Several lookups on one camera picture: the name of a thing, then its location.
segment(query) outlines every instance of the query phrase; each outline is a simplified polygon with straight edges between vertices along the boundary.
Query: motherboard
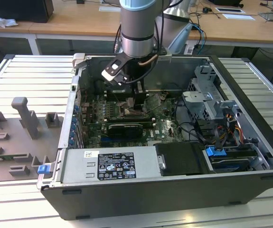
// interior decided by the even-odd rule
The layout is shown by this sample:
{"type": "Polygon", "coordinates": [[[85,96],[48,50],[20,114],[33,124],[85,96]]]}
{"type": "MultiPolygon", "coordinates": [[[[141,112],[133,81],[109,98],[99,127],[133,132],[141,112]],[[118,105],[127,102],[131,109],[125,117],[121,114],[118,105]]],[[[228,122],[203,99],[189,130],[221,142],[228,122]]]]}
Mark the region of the motherboard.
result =
{"type": "Polygon", "coordinates": [[[85,148],[153,146],[184,141],[174,120],[177,98],[150,93],[135,109],[132,98],[108,101],[96,95],[85,100],[83,132],[85,148]]]}

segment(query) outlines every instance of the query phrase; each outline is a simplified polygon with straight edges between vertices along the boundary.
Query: computer case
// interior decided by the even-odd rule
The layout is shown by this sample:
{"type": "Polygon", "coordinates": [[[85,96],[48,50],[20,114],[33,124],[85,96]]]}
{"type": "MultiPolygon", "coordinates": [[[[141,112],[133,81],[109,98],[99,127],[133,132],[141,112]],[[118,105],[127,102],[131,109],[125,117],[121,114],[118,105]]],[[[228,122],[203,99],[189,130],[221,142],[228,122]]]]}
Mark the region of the computer case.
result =
{"type": "Polygon", "coordinates": [[[0,0],[0,17],[47,23],[54,11],[52,0],[0,0]]]}

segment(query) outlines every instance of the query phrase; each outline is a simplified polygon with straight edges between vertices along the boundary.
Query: floor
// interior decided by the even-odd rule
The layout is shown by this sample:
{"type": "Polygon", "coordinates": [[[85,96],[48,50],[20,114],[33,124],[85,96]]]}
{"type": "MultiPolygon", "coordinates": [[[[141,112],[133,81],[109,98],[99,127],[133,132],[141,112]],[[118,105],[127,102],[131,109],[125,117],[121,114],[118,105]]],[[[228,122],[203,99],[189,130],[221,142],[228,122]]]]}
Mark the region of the floor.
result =
{"type": "MultiPolygon", "coordinates": [[[[113,43],[110,41],[83,41],[74,40],[74,51],[70,51],[67,40],[39,40],[43,55],[71,55],[78,52],[89,54],[111,53],[113,43]]],[[[218,57],[231,57],[234,47],[228,46],[204,46],[202,54],[217,55],[218,57]]],[[[4,54],[31,55],[31,49],[26,39],[23,38],[0,38],[0,50],[4,54]]],[[[268,78],[273,76],[273,48],[264,48],[257,51],[252,63],[268,78]]]]}

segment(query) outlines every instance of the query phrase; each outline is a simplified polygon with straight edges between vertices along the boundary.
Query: blue latch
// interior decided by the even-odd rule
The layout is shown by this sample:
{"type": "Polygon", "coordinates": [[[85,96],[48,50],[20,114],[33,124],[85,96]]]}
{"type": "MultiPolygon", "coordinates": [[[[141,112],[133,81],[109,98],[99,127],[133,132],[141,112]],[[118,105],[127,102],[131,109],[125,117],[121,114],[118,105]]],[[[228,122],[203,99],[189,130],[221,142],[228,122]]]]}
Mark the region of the blue latch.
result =
{"type": "Polygon", "coordinates": [[[224,149],[222,149],[221,151],[218,151],[214,148],[214,146],[209,146],[206,149],[206,153],[208,154],[208,156],[226,156],[226,151],[224,149]]]}
{"type": "Polygon", "coordinates": [[[37,173],[38,174],[50,174],[51,165],[40,165],[38,167],[37,173]]]}

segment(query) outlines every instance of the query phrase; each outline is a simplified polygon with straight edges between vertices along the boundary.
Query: blue cable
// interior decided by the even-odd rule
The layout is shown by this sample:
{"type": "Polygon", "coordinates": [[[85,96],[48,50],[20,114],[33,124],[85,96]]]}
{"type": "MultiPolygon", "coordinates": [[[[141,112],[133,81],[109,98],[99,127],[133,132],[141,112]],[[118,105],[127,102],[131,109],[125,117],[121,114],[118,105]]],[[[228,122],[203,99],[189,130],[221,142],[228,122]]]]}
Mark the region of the blue cable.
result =
{"type": "Polygon", "coordinates": [[[203,49],[203,47],[204,47],[204,33],[203,33],[203,31],[198,27],[198,26],[196,26],[195,24],[193,24],[193,26],[200,32],[200,34],[202,35],[202,46],[201,46],[201,49],[199,50],[199,52],[198,52],[198,55],[201,53],[201,51],[202,51],[202,49],[203,49]]]}

